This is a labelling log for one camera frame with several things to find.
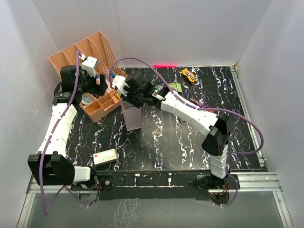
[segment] black metal base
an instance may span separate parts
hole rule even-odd
[[[97,171],[102,185],[100,200],[115,199],[196,199],[209,200],[209,191],[196,179],[210,176],[210,171]],[[240,188],[228,177],[230,190]],[[79,185],[72,190],[84,190]]]
[[[211,175],[197,175],[195,179],[195,185],[198,187],[199,190],[203,189],[224,189],[227,185],[234,186],[236,188],[235,181],[232,180],[231,177],[226,175],[225,178],[220,179],[216,176]]]

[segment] wire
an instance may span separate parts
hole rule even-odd
[[[101,191],[101,189],[102,189],[101,182],[99,182],[99,183],[98,183],[98,185],[99,185],[99,186],[97,186],[97,192],[100,192],[100,191]]]
[[[263,135],[262,135],[262,132],[261,132],[261,131],[259,130],[259,128],[258,128],[253,122],[251,122],[249,119],[247,119],[246,117],[242,116],[242,115],[239,114],[239,113],[236,113],[236,112],[231,111],[231,110],[228,110],[228,109],[224,109],[224,108],[200,108],[200,107],[196,106],[195,104],[185,103],[185,101],[183,100],[183,98],[182,98],[175,90],[173,90],[173,89],[169,86],[169,84],[167,83],[167,81],[161,76],[160,73],[158,73],[152,66],[150,66],[149,64],[147,64],[146,62],[144,62],[144,61],[142,61],[142,60],[140,60],[140,59],[138,59],[138,58],[134,58],[134,57],[124,57],[124,58],[121,58],[121,59],[115,61],[115,62],[112,64],[112,66],[111,66],[111,68],[110,68],[110,71],[109,71],[109,81],[110,81],[111,87],[112,87],[112,78],[111,78],[111,74],[112,74],[113,67],[114,67],[118,62],[120,62],[120,61],[122,61],[122,60],[124,60],[124,59],[134,59],[134,60],[137,60],[137,61],[139,61],[139,62],[142,62],[142,63],[144,63],[146,66],[148,66],[148,67],[149,67],[149,68],[150,68],[150,69],[151,69],[151,70],[152,70],[152,71],[153,71],[153,72],[154,72],[154,73],[163,81],[163,83],[167,86],[167,88],[170,90],[170,92],[173,93],[173,95],[174,95],[180,102],[182,102],[183,104],[185,104],[186,106],[188,106],[188,107],[190,107],[190,108],[193,108],[193,109],[201,110],[201,111],[218,111],[218,112],[230,113],[230,114],[236,115],[237,117],[241,118],[242,120],[246,121],[248,124],[250,124],[251,126],[254,127],[254,129],[258,132],[258,134],[259,134],[259,136],[260,136],[260,139],[261,139],[260,146],[259,146],[256,150],[251,151],[251,152],[234,152],[234,151],[228,151],[228,152],[227,152],[227,155],[228,155],[228,156],[227,156],[227,164],[228,164],[228,161],[229,161],[229,155],[230,155],[230,154],[235,153],[235,154],[242,154],[242,155],[251,155],[251,154],[254,154],[254,153],[259,152],[259,151],[262,149],[262,147],[263,147],[263,145],[264,145],[264,137],[263,137]],[[229,177],[231,177],[231,178],[234,180],[235,184],[236,184],[236,193],[235,193],[234,197],[232,198],[232,200],[226,204],[226,206],[228,206],[228,205],[230,205],[230,204],[235,200],[235,198],[237,197],[237,193],[238,193],[238,182],[237,182],[237,180],[230,174],[229,169],[228,169],[228,166],[226,166],[226,172],[227,172],[227,175],[228,175]]]
[[[94,202],[97,202],[97,201],[98,201],[97,199],[93,200],[93,201],[89,204],[89,207],[90,207]]]
[[[228,189],[229,189],[229,187],[230,187],[230,183],[228,183],[228,184],[225,186],[224,190],[220,193],[220,195],[226,194],[227,191],[228,191]]]
[[[209,199],[213,200],[213,201],[214,201],[214,202],[216,202],[218,205],[220,205],[220,203],[219,203],[219,202],[217,202],[215,199],[210,198],[210,197],[209,197]]]
[[[94,188],[96,188],[97,187],[97,185],[98,185],[98,183],[94,186],[94,187],[92,187],[92,188],[88,188],[86,185],[84,185],[84,184],[81,184],[80,186],[82,187],[82,188],[84,188],[84,189],[87,189],[87,190],[93,190]]]
[[[52,131],[51,131],[51,134],[49,135],[48,139],[47,139],[47,142],[46,142],[46,145],[43,149],[43,152],[41,154],[41,158],[40,158],[40,163],[39,163],[39,185],[40,185],[40,192],[41,192],[41,198],[42,198],[42,207],[43,207],[43,212],[45,215],[47,215],[51,209],[51,207],[53,206],[53,203],[55,201],[55,199],[57,198],[58,194],[62,191],[63,188],[65,188],[68,192],[70,192],[73,197],[75,199],[77,199],[81,204],[83,204],[84,206],[88,206],[86,203],[84,203],[83,201],[81,201],[74,193],[72,193],[72,191],[67,188],[66,186],[62,186],[58,192],[55,194],[54,198],[52,199],[51,203],[49,204],[49,207],[47,208],[46,206],[46,198],[45,198],[45,194],[44,194],[44,188],[43,188],[43,160],[44,160],[44,157],[45,157],[45,154],[47,152],[47,148],[48,148],[48,145],[52,139],[52,136],[53,136],[53,133],[54,131],[56,130],[61,118],[63,118],[65,116],[65,114],[67,113],[67,111],[69,110],[72,102],[73,102],[73,99],[75,97],[75,94],[76,94],[76,90],[77,90],[77,85],[78,85],[78,75],[79,75],[79,55],[80,55],[80,52],[77,51],[76,52],[76,73],[75,73],[75,85],[74,85],[74,90],[73,90],[73,93],[72,93],[72,96],[65,108],[65,110],[63,111],[63,113],[61,114],[60,118],[56,121]]]

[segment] cable connector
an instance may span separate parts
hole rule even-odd
[[[96,68],[98,66],[98,59],[89,56],[81,63],[81,69],[85,70],[91,77],[96,77]]]
[[[84,54],[80,53],[79,59],[81,59],[82,61],[86,60],[86,56]]]

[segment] snack package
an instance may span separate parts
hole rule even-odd
[[[180,83],[177,83],[177,82],[169,83],[169,86],[177,92],[182,92]]]
[[[185,75],[188,78],[189,81],[195,82],[196,76],[191,71],[189,71],[187,68],[185,68],[182,71],[180,71],[180,73],[182,75]]]
[[[202,102],[200,102],[198,99],[195,99],[195,98],[190,98],[189,100],[190,102],[196,104],[198,107],[200,108],[203,108],[204,107],[204,104]]]

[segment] red label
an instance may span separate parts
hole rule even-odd
[[[207,107],[207,108],[212,108],[212,107]],[[210,111],[211,113],[215,113],[214,111]]]

